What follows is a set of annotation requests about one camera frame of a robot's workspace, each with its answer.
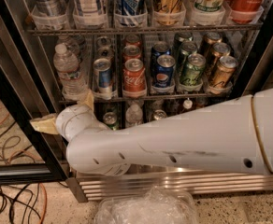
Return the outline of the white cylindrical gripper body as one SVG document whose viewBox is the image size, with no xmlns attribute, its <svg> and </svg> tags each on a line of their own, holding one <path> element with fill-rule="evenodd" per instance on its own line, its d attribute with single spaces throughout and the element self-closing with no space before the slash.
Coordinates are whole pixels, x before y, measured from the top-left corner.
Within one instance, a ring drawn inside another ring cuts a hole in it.
<svg viewBox="0 0 273 224">
<path fill-rule="evenodd" d="M 67 141 L 87 129 L 106 130 L 107 125 L 100 122 L 87 105 L 71 105 L 56 118 L 58 133 Z"/>
</svg>

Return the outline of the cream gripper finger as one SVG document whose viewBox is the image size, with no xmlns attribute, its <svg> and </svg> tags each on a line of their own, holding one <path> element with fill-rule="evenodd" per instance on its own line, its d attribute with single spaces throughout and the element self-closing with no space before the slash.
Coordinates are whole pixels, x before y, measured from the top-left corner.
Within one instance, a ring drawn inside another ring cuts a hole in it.
<svg viewBox="0 0 273 224">
<path fill-rule="evenodd" d="M 47 134 L 58 134 L 56 128 L 57 114 L 48 114 L 42 118 L 31 119 L 30 124 L 35 131 Z"/>
<path fill-rule="evenodd" d="M 79 105 L 87 105 L 91 108 L 91 110 L 94 110 L 94 97 L 93 92 L 91 90 L 87 90 L 82 94 L 82 96 L 78 100 Z"/>
</svg>

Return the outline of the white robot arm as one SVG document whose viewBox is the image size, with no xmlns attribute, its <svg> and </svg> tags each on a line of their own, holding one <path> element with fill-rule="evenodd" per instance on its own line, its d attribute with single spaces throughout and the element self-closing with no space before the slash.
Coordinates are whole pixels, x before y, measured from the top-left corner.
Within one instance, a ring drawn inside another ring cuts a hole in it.
<svg viewBox="0 0 273 224">
<path fill-rule="evenodd" d="M 113 131 L 86 104 L 32 119 L 60 134 L 83 174 L 123 175 L 133 164 L 273 175 L 273 89 Z"/>
</svg>

